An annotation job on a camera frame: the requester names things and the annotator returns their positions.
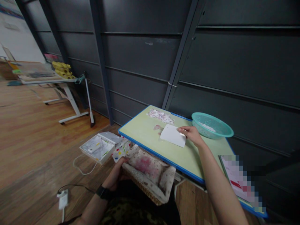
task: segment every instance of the poster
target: poster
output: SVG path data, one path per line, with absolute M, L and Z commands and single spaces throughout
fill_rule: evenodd
M 24 19 L 15 0 L 0 0 L 0 13 Z

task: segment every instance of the black wristwatch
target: black wristwatch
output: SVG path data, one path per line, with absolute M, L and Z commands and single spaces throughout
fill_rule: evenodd
M 101 199 L 110 201 L 113 199 L 115 192 L 112 192 L 112 191 L 108 190 L 107 188 L 102 187 L 102 185 L 100 185 L 100 187 L 96 191 L 96 194 Z

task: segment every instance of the plastic basket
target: plastic basket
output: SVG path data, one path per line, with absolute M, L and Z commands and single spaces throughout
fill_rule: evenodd
M 234 135 L 234 132 L 230 126 L 228 126 L 222 120 L 211 115 L 195 112 L 192 114 L 192 119 L 193 126 L 197 128 L 201 135 L 207 138 L 229 138 Z

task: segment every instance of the white box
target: white box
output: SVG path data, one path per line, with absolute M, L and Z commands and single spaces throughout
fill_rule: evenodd
M 80 149 L 83 154 L 103 165 L 121 141 L 121 137 L 111 132 L 103 132 L 85 142 Z

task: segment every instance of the yellow object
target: yellow object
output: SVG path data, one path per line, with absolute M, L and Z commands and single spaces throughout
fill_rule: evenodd
M 70 72 L 71 66 L 63 62 L 52 62 L 55 72 L 65 79 L 74 79 L 72 72 Z

